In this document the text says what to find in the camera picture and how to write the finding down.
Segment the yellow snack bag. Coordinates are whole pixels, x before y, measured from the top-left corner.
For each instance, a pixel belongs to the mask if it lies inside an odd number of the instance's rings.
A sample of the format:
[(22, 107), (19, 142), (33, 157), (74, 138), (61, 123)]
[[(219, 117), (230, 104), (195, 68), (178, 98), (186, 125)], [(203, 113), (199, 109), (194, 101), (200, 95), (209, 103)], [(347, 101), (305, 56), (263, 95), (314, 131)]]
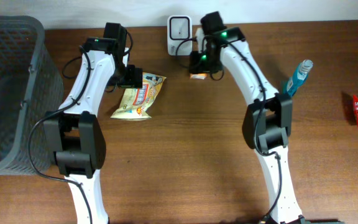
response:
[(118, 109), (111, 119), (145, 120), (150, 119), (146, 111), (152, 106), (159, 94), (166, 77), (153, 73), (142, 74), (142, 87), (129, 88), (124, 91)]

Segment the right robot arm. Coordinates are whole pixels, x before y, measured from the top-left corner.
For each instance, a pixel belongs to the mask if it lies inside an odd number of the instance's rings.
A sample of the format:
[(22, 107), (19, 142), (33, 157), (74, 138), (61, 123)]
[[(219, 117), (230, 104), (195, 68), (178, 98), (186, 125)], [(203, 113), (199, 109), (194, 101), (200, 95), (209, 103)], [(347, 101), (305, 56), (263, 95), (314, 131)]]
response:
[(191, 70), (214, 74), (226, 69), (240, 89), (246, 114), (242, 135), (256, 154), (268, 191), (269, 210), (260, 223), (305, 223), (297, 202), (288, 162), (293, 103), (265, 77), (238, 27), (227, 27), (218, 11), (200, 20), (198, 50), (191, 53)]

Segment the blue mouthwash bottle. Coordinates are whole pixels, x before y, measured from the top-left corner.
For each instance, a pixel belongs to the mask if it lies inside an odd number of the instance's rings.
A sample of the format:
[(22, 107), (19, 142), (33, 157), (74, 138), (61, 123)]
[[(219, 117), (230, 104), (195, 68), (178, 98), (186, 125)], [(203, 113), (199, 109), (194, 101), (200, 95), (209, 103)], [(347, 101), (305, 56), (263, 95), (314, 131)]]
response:
[(308, 75), (313, 68), (313, 62), (309, 59), (302, 61), (294, 71), (293, 75), (283, 86), (283, 93), (289, 95), (291, 98), (295, 95), (296, 91), (307, 80)]

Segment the small orange box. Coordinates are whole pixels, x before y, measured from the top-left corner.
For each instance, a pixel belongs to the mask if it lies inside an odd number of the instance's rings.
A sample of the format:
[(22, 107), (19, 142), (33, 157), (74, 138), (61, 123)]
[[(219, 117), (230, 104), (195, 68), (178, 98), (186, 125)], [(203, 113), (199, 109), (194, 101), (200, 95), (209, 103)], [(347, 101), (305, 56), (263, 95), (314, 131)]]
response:
[(204, 80), (204, 79), (206, 79), (206, 77), (207, 77), (206, 73), (191, 73), (190, 74), (191, 79)]

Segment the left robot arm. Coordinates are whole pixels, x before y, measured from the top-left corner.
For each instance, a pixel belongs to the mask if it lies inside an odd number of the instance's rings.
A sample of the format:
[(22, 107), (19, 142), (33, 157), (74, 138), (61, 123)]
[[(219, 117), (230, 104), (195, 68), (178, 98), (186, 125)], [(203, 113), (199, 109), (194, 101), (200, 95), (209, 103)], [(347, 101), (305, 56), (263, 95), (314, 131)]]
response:
[(142, 69), (129, 65), (132, 37), (118, 23), (106, 23), (102, 37), (80, 46), (81, 68), (64, 102), (43, 120), (51, 163), (71, 190), (78, 223), (109, 223), (100, 174), (106, 141), (98, 122), (105, 89), (142, 87)]

